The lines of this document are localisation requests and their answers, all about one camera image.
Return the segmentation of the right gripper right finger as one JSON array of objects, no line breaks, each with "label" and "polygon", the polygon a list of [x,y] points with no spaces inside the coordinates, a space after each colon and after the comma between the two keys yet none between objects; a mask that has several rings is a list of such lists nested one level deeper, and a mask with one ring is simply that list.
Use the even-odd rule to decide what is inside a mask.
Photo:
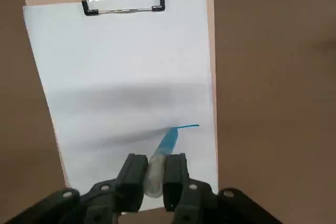
[{"label": "right gripper right finger", "polygon": [[281,223],[236,188],[215,194],[211,186],[191,179],[185,154],[169,155],[164,164],[163,202],[172,223]]}]

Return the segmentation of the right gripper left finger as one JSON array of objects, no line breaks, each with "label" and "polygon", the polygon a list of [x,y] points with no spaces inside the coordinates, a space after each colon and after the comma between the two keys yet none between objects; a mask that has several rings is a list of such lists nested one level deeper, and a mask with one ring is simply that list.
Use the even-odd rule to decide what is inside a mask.
[{"label": "right gripper left finger", "polygon": [[123,212],[138,212],[149,162],[129,154],[117,178],[94,184],[86,194],[71,187],[56,191],[8,223],[118,223]]}]

